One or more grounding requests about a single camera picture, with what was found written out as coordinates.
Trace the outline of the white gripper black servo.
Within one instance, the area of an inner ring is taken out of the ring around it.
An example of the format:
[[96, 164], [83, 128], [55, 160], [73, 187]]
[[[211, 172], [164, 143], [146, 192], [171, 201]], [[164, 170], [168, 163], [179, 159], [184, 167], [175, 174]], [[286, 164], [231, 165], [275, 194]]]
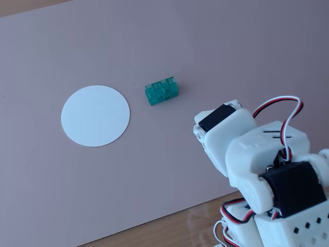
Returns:
[[252, 113], [238, 100], [232, 100], [214, 110], [201, 111], [194, 121], [194, 135], [215, 168], [226, 177], [225, 156], [229, 144], [257, 127]]

